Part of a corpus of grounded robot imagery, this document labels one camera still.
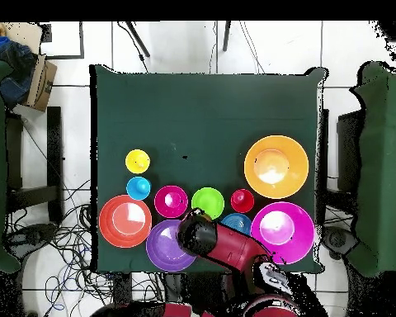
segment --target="small bowl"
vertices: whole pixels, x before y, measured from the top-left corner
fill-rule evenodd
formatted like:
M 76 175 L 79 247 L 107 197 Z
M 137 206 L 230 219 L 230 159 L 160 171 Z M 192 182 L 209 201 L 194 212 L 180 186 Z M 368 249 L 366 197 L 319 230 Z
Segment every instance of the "small bowl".
M 151 191 L 151 182 L 145 177 L 132 177 L 126 185 L 126 192 L 130 198 L 136 201 L 142 201 L 149 196 Z
M 221 220 L 221 223 L 243 234 L 250 235 L 252 222 L 251 219 L 244 214 L 229 214 Z
M 236 190 L 230 198 L 230 205 L 238 213 L 248 213 L 254 207 L 254 196 L 244 188 Z
M 141 174 L 149 168 L 149 156 L 141 149 L 133 149 L 126 156 L 125 164 L 134 174 Z
M 192 208 L 200 208 L 212 220 L 217 219 L 223 213 L 223 195 L 215 188 L 202 187 L 192 197 Z
M 188 207 L 188 196 L 179 186 L 164 186 L 154 197 L 156 211 L 165 218 L 174 219 Z

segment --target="orange bowl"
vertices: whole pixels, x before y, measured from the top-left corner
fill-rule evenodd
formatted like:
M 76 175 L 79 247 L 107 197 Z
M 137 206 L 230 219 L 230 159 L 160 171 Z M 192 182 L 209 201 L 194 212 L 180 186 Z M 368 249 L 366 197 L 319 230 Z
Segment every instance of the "orange bowl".
M 245 178 L 260 195 L 281 199 L 292 196 L 304 185 L 309 171 L 302 146 L 287 136 L 273 135 L 258 140 L 245 157 Z

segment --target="lime green bowl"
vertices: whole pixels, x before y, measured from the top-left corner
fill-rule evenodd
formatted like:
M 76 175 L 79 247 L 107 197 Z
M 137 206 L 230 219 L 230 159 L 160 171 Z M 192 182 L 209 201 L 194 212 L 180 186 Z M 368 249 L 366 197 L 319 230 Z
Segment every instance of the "lime green bowl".
M 202 187 L 192 197 L 192 208 L 200 208 L 212 220 L 217 219 L 224 209 L 223 195 L 212 187 Z

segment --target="purple bowl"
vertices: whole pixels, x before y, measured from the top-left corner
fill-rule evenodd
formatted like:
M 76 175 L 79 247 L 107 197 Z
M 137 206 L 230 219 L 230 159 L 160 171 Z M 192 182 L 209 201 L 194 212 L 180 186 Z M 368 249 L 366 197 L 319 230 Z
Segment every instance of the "purple bowl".
M 180 220 L 165 220 L 155 225 L 147 238 L 146 249 L 151 262 L 166 272 L 179 272 L 196 257 L 185 253 L 176 240 Z
M 296 263 L 313 247 L 315 228 L 296 204 L 278 201 L 262 208 L 251 225 L 251 236 L 273 253 L 273 262 Z

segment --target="floor tile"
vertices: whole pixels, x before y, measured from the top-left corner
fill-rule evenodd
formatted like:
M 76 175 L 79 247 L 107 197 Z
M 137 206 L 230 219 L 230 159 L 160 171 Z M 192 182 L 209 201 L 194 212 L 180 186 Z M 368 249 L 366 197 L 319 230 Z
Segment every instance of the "floor tile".
M 247 21 L 245 24 L 266 73 L 303 74 L 320 65 L 321 21 Z M 223 52 L 224 25 L 225 21 L 219 21 L 219 73 L 256 73 L 257 63 L 238 21 L 232 21 L 228 49 Z M 151 55 L 145 60 L 149 72 L 209 73 L 212 57 L 211 73 L 215 73 L 216 48 L 211 56 L 215 45 L 213 27 L 213 21 L 138 22 L 135 28 Z M 114 69 L 145 72 L 128 34 L 116 23 Z
M 347 293 L 326 293 L 326 292 L 317 292 L 317 298 L 320 301 L 321 305 L 324 306 L 340 306 L 347 307 Z
M 84 58 L 51 59 L 57 66 L 54 85 L 89 85 L 89 64 L 111 66 L 111 22 L 85 21 L 82 28 Z
M 328 317 L 346 317 L 347 308 L 338 306 L 324 306 Z
M 89 88 L 54 87 L 49 106 L 62 108 L 63 171 L 67 188 L 91 179 L 91 105 Z
M 208 73 L 211 49 L 215 43 L 213 25 L 213 21 L 136 22 L 135 30 L 151 56 L 144 61 L 149 72 Z M 117 22 L 113 23 L 113 31 L 114 69 L 127 73 L 145 72 L 128 33 Z
M 63 291 L 54 304 L 56 309 L 52 309 L 48 317 L 89 317 L 99 310 L 103 304 L 94 296 L 83 295 L 82 291 Z M 23 291 L 23 300 L 26 311 L 36 311 L 39 317 L 43 317 L 51 307 L 50 302 L 45 297 L 44 291 Z M 103 298 L 106 305 L 111 303 L 111 298 Z
M 294 274 L 299 275 L 301 272 L 293 272 Z M 315 291 L 315 275 L 312 273 L 304 273 L 304 276 L 307 278 L 307 284 L 311 291 Z
M 51 42 L 41 43 L 41 53 L 50 56 L 80 55 L 81 39 L 78 21 L 51 21 Z
M 323 67 L 329 71 L 329 87 L 353 87 L 357 72 L 367 61 L 396 66 L 386 41 L 368 21 L 323 21 Z
M 150 278 L 154 280 L 153 274 L 145 272 L 132 272 L 132 300 L 156 300 L 158 296 L 164 299 L 164 286 L 160 279 L 157 279 L 159 291 L 155 287 L 155 282 L 151 282 Z
M 67 192 L 64 192 L 64 198 L 68 198 Z M 81 191 L 75 193 L 73 196 L 73 201 L 76 206 L 81 204 L 88 203 L 90 201 L 90 191 Z M 70 208 L 73 208 L 73 203 L 71 201 L 66 201 L 64 203 L 65 212 L 67 212 Z M 73 227 L 75 226 L 77 221 L 77 214 L 79 215 L 79 210 L 76 210 L 69 215 L 63 222 L 62 226 L 65 227 Z M 35 213 L 33 215 L 27 216 L 26 219 L 22 219 L 20 221 L 21 225 L 32 225 L 38 223 L 38 215 Z M 83 234 L 83 238 L 91 243 L 91 235 L 88 233 Z M 70 240 L 69 237 L 64 238 L 60 241 L 59 245 L 64 246 L 66 242 L 73 243 L 73 240 Z M 71 262 L 73 259 L 73 255 L 70 251 L 63 252 L 66 262 Z M 91 254 L 89 252 L 84 252 L 84 257 L 87 261 L 91 261 Z M 23 274 L 23 284 L 22 287 L 24 289 L 44 289 L 45 283 L 49 277 L 59 276 L 59 280 L 62 282 L 64 277 L 67 277 L 71 271 L 67 271 L 66 275 L 66 262 L 61 257 L 59 251 L 51 246 L 45 246 L 42 249 L 32 253 L 26 261 L 24 274 Z M 47 284 L 47 288 L 55 288 L 57 285 L 57 281 L 52 279 Z M 73 281 L 68 281 L 66 284 L 67 289 L 77 289 L 74 285 Z
M 338 117 L 361 109 L 355 95 L 346 88 L 324 88 L 323 108 L 329 110 L 328 114 L 328 176 L 338 176 Z M 328 179 L 328 188 L 337 189 L 337 179 Z
M 321 21 L 246 21 L 245 24 L 266 73 L 304 74 L 320 66 Z M 219 73 L 257 72 L 243 34 L 243 29 L 246 32 L 243 21 L 242 25 L 232 21 L 228 50 L 219 53 Z M 223 45 L 223 35 L 224 23 L 221 22 L 219 47 Z
M 347 271 L 342 260 L 333 260 L 328 250 L 319 247 L 319 261 L 325 271 L 317 275 L 317 291 L 347 291 Z

